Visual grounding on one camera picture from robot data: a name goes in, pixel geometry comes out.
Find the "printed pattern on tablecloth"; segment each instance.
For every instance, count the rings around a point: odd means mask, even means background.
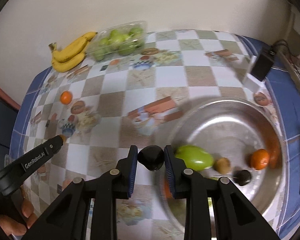
[[[250,57],[235,35],[196,30],[151,33],[145,48],[143,55],[101,63],[86,58],[67,73],[52,70],[46,77],[31,111],[23,150],[57,134],[69,138],[24,184],[37,215],[74,177],[94,179],[115,168],[130,145],[164,147],[178,118],[210,98],[238,97],[256,103],[281,134],[267,89],[253,95],[241,83]],[[206,55],[221,50],[231,52],[232,59]],[[73,94],[69,105],[59,101],[66,90]],[[152,176],[138,164],[132,198],[117,202],[121,240],[183,237],[162,210]],[[273,207],[266,219],[275,228],[279,197]]]

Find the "metal screw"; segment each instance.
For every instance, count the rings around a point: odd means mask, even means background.
[[[223,184],[228,184],[230,180],[229,180],[227,177],[222,177],[222,178],[220,179],[220,181],[221,181],[221,183],[223,183]]]
[[[72,180],[72,182],[74,183],[74,184],[78,184],[78,183],[80,183],[82,181],[82,178],[80,178],[80,177],[75,177],[73,180]]]
[[[193,170],[191,170],[191,169],[184,169],[183,173],[186,174],[186,175],[191,175],[193,173]]]
[[[118,175],[120,173],[120,171],[118,170],[118,169],[112,169],[111,171],[110,171],[110,174],[111,175]]]

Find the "bunch of bananas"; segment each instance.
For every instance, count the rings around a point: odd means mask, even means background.
[[[88,32],[77,38],[63,50],[57,50],[56,43],[49,44],[52,52],[52,67],[58,72],[66,72],[73,69],[83,61],[85,50],[96,34],[96,32]]]

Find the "human hand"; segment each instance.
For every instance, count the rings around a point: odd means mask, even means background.
[[[33,225],[33,223],[37,220],[37,216],[34,214],[34,207],[32,203],[25,198],[26,193],[23,188],[21,188],[21,192],[24,198],[23,203],[21,205],[21,211],[23,215],[27,218],[27,227],[30,228]],[[7,236],[11,234],[15,236],[23,236],[26,233],[26,227],[23,224],[16,222],[15,220],[6,215],[0,215],[0,226]]]

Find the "plastic container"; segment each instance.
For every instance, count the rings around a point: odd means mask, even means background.
[[[146,21],[117,25],[99,32],[90,41],[86,53],[96,61],[114,52],[126,56],[144,45],[146,33]]]

